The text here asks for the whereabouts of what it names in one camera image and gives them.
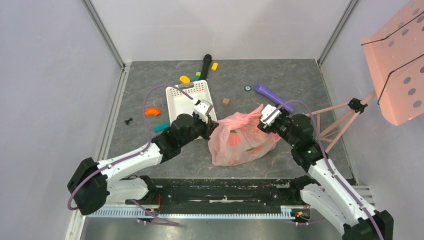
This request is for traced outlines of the pink plastic bag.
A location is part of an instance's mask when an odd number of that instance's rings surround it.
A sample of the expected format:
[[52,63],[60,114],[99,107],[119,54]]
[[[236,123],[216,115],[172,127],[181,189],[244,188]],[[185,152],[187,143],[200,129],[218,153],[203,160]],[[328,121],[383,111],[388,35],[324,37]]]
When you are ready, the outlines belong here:
[[278,134],[258,128],[263,109],[261,104],[250,113],[236,112],[218,121],[208,141],[213,165],[231,167],[251,162],[277,146],[281,140]]

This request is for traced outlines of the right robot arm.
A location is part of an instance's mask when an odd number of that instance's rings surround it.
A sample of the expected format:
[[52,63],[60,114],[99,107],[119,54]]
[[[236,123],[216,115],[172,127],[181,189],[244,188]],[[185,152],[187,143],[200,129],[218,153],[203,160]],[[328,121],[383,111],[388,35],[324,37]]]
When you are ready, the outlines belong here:
[[378,211],[340,174],[321,139],[313,137],[316,132],[313,118],[265,109],[258,128],[267,134],[277,134],[287,142],[292,147],[293,159],[307,172],[288,191],[293,203],[305,202],[316,209],[344,240],[393,239],[392,215],[386,210]]

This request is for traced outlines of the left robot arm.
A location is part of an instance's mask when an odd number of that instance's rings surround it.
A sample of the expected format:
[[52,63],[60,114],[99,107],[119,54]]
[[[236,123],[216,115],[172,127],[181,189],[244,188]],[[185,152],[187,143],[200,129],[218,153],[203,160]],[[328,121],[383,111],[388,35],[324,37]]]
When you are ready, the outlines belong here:
[[146,183],[146,177],[136,180],[126,177],[176,157],[184,146],[198,138],[210,140],[218,126],[219,123],[210,116],[202,119],[196,113],[183,113],[160,134],[135,150],[106,160],[94,161],[92,157],[82,160],[67,184],[70,192],[67,208],[86,216],[112,201],[153,203],[157,190]]

